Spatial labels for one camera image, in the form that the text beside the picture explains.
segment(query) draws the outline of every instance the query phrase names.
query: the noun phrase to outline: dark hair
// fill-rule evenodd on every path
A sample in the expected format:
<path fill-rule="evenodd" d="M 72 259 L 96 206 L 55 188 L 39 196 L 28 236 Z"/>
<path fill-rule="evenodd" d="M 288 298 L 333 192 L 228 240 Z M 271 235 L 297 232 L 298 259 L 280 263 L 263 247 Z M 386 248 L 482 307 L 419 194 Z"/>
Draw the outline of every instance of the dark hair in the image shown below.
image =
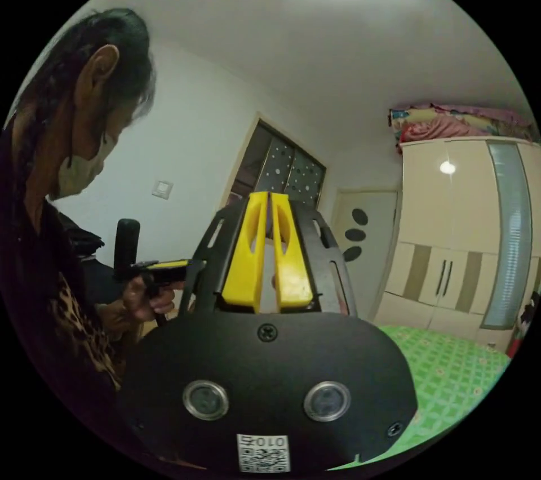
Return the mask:
<path fill-rule="evenodd" d="M 149 53 L 150 38 L 145 21 L 128 8 L 93 12 L 68 28 L 48 52 L 45 60 L 22 91 L 15 110 L 32 105 L 19 148 L 14 185 L 14 212 L 24 201 L 26 181 L 34 166 L 36 149 L 53 120 L 62 99 L 73 95 L 83 67 L 105 45 L 119 50 L 118 64 L 107 80 L 104 112 L 127 100 L 138 99 L 138 113 L 153 104 L 156 76 Z M 104 135 L 105 123 L 97 126 Z"/>

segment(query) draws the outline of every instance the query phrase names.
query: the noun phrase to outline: face mask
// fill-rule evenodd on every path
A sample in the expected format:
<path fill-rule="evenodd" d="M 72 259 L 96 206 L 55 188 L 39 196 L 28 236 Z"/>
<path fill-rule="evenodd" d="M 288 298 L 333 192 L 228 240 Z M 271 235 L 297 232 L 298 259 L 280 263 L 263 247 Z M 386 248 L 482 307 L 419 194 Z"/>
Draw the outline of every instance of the face mask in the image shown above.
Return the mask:
<path fill-rule="evenodd" d="M 105 159 L 113 151 L 114 146 L 113 139 L 105 135 L 105 141 L 101 139 L 100 149 L 93 159 L 87 160 L 74 155 L 70 166 L 69 157 L 66 157 L 58 171 L 58 192 L 49 198 L 54 201 L 79 194 L 86 189 L 103 170 Z"/>

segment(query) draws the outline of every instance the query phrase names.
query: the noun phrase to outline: green bed sheet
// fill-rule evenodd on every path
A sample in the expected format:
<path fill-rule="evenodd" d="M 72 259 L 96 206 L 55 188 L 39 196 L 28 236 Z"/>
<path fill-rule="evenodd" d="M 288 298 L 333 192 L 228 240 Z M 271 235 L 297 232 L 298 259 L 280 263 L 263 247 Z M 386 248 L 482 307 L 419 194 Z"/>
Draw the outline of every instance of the green bed sheet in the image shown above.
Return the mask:
<path fill-rule="evenodd" d="M 430 440 L 470 413 L 492 389 L 509 358 L 472 341 L 405 326 L 382 326 L 402 350 L 413 375 L 419 408 L 384 454 L 337 469 L 373 463 Z"/>

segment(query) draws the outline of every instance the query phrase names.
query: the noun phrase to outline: hand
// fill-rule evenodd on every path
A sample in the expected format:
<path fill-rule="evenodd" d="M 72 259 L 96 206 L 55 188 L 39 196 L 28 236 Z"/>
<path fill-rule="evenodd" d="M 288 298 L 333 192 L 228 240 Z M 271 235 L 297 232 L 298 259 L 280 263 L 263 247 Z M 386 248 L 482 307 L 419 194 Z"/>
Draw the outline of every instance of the hand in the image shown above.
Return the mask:
<path fill-rule="evenodd" d="M 171 283 L 166 287 L 161 287 L 158 296 L 149 299 L 143 278 L 136 277 L 127 284 L 122 295 L 122 302 L 137 322 L 150 322 L 154 320 L 156 314 L 166 314 L 173 310 L 174 291 L 183 288 L 183 282 Z"/>

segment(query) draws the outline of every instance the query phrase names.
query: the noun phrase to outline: ceiling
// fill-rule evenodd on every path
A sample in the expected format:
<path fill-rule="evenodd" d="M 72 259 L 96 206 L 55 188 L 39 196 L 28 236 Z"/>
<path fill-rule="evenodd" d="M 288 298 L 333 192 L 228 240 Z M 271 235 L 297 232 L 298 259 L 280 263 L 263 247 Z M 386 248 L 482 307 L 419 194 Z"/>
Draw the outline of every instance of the ceiling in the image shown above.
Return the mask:
<path fill-rule="evenodd" d="M 389 136 L 396 104 L 510 108 L 510 67 L 451 0 L 109 0 L 153 37 L 258 81 L 342 148 Z"/>

